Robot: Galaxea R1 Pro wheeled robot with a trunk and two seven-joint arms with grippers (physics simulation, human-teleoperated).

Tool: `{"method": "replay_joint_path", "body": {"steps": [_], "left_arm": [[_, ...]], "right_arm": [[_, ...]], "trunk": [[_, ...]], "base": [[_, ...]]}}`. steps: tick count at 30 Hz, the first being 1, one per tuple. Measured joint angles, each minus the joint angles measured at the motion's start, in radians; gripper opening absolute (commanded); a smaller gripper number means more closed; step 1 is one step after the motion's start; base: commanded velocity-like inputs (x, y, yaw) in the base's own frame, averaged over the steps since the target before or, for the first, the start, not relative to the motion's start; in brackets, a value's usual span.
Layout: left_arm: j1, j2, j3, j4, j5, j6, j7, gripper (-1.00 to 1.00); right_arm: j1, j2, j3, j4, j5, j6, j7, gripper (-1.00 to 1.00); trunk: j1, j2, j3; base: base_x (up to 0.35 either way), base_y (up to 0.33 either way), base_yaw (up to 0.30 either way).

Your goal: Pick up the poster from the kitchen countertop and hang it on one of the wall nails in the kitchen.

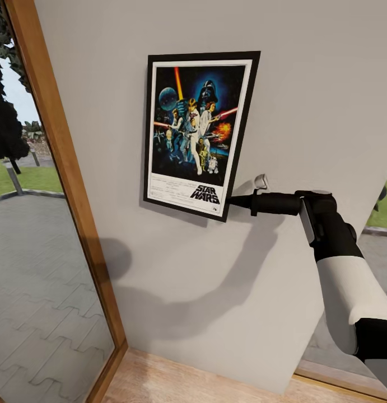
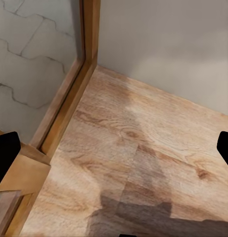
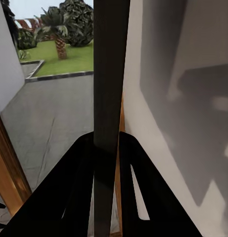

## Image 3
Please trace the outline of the poster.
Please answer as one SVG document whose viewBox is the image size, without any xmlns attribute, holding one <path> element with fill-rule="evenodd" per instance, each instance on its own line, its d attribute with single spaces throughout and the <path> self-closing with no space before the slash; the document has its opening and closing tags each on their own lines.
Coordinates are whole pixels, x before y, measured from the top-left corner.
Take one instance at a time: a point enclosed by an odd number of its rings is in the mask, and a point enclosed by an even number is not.
<svg viewBox="0 0 228 237">
<path fill-rule="evenodd" d="M 131 0 L 93 0 L 94 237 L 110 237 Z"/>
</svg>

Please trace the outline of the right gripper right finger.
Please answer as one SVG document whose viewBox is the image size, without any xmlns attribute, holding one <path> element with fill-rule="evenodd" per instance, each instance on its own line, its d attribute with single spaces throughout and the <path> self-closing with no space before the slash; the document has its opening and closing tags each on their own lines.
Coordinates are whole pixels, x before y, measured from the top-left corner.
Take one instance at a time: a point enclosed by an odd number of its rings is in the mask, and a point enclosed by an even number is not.
<svg viewBox="0 0 228 237">
<path fill-rule="evenodd" d="M 131 171 L 150 220 L 138 217 Z M 123 237 L 203 237 L 138 140 L 120 131 Z"/>
</svg>

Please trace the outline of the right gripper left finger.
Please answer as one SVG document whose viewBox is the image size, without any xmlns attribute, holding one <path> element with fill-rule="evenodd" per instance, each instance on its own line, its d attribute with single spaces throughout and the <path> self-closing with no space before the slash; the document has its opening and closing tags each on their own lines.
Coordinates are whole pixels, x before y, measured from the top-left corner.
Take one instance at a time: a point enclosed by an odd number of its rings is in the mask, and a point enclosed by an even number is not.
<svg viewBox="0 0 228 237">
<path fill-rule="evenodd" d="M 0 237 L 87 237 L 93 175 L 94 131 L 74 142 Z"/>
</svg>

